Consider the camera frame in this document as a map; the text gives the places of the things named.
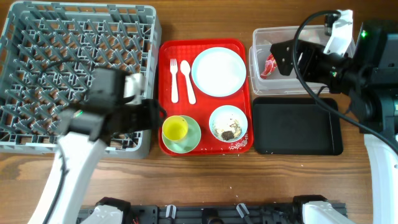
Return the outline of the red snack wrapper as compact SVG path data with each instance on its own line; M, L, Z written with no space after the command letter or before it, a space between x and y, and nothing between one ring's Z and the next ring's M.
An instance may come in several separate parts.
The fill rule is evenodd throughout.
M265 62L265 69L260 74L260 77L265 80L276 68L277 68L277 62L276 62L274 56L272 54L270 54L267 57L267 60Z

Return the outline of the yellow plastic cup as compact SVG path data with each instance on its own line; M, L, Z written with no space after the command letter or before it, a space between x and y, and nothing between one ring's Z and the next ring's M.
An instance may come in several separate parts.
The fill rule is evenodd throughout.
M187 133L189 127L186 119L182 116L170 116L162 125L162 134L170 141L182 141Z

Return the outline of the green bowl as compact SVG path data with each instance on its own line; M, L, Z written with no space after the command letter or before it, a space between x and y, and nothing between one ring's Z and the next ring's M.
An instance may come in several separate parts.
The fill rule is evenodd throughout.
M166 148L170 151L177 154L185 154L190 151L193 151L199 145L201 140L201 128L199 124L191 117L185 115L179 115L186 119L188 123L188 133L186 137L182 141L174 142L168 140L162 134L162 141L165 144Z

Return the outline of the white plastic fork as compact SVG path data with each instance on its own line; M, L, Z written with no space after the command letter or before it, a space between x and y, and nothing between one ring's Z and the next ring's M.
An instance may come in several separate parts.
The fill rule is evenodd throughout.
M178 72L177 60L172 58L170 60L170 73L172 75L172 95L171 95L172 103L178 102L177 72Z

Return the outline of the white plastic spoon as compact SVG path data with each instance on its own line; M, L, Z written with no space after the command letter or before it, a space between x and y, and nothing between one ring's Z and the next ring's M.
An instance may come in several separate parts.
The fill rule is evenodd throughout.
M183 73L185 76L185 81L186 81L186 86L187 86L187 95L188 95L188 101L191 105L194 105L196 101L195 93L193 91L192 83L190 80L190 64L186 60L182 60L180 63L180 71Z

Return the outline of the food scraps and rice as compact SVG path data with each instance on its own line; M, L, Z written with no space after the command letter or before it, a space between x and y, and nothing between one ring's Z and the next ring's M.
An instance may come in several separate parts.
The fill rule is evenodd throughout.
M242 133L240 120L233 114L221 114L212 124L213 133L222 141L236 140Z

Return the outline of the large light blue plate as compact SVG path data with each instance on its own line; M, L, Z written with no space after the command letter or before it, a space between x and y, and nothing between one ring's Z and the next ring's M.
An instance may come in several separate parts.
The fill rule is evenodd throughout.
M243 86L246 66L243 59L231 49L212 47L194 59L191 75L200 91L221 98L236 93Z

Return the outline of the light blue bowl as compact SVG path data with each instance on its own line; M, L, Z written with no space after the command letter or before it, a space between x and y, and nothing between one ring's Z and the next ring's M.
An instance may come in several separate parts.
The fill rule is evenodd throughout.
M221 142L236 142L248 131L248 119L236 106L224 105L215 109L209 118L212 135Z

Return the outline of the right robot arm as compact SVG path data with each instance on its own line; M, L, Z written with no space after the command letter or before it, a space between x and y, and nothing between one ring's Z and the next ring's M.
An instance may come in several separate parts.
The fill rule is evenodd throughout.
M299 39L303 26L291 40L273 44L279 71L295 71L316 104L357 126L371 165L373 222L397 223L397 22L364 21L352 57L331 53L316 43ZM330 93L351 100L351 119L328 106L308 83L322 83Z

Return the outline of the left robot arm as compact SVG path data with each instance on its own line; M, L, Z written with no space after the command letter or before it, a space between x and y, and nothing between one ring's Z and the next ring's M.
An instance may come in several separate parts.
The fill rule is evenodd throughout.
M74 223L97 163L115 134L157 130L167 115L154 99L142 99L146 79L97 68L86 103L60 113L60 134L49 177L30 223Z

